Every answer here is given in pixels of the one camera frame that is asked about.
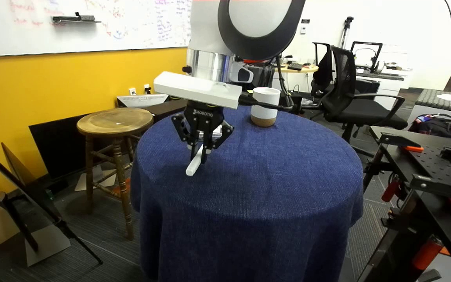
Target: yellow wall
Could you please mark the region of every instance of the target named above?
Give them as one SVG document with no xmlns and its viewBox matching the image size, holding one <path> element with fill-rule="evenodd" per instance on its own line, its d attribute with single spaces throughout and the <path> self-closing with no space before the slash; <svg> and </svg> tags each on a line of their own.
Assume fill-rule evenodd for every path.
<svg viewBox="0 0 451 282">
<path fill-rule="evenodd" d="M 28 126 L 114 107 L 115 97 L 181 72 L 186 49 L 0 57 L 0 143 L 34 176 L 47 173 Z M 0 145 L 0 162 L 7 165 Z M 14 186 L 0 175 L 0 191 Z"/>
</svg>

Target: black backpack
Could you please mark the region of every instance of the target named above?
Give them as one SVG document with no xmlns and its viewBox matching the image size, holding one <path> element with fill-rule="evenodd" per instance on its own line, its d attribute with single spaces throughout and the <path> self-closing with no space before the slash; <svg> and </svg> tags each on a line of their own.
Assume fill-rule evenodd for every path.
<svg viewBox="0 0 451 282">
<path fill-rule="evenodd" d="M 451 116 L 422 114 L 413 121 L 408 131 L 451 138 Z"/>
</svg>

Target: robotiq logo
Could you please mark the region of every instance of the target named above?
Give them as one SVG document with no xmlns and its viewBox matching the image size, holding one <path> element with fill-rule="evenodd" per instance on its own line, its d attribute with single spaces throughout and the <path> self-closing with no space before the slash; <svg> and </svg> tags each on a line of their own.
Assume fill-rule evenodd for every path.
<svg viewBox="0 0 451 282">
<path fill-rule="evenodd" d="M 207 112 L 207 111 L 200 111 L 200 110 L 194 110 L 193 114 L 199 114 L 201 116 L 209 116 L 210 118 L 213 117 L 213 114 L 211 112 Z"/>
</svg>

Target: white cup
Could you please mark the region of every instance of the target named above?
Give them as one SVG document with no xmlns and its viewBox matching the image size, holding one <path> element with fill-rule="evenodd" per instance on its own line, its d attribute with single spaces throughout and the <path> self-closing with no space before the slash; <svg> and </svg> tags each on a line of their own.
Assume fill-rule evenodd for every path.
<svg viewBox="0 0 451 282">
<path fill-rule="evenodd" d="M 263 103 L 278 105 L 281 91 L 270 87 L 254 88 L 254 98 Z M 266 109 L 261 106 L 252 106 L 252 121 L 260 127 L 270 127 L 276 121 L 278 110 Z"/>
</svg>

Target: whiteboard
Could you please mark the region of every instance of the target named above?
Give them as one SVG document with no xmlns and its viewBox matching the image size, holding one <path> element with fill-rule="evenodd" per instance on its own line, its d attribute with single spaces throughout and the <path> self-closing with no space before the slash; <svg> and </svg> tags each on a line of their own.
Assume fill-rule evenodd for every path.
<svg viewBox="0 0 451 282">
<path fill-rule="evenodd" d="M 0 0 L 0 56 L 187 46 L 192 0 Z M 93 15 L 101 23 L 53 23 Z"/>
</svg>

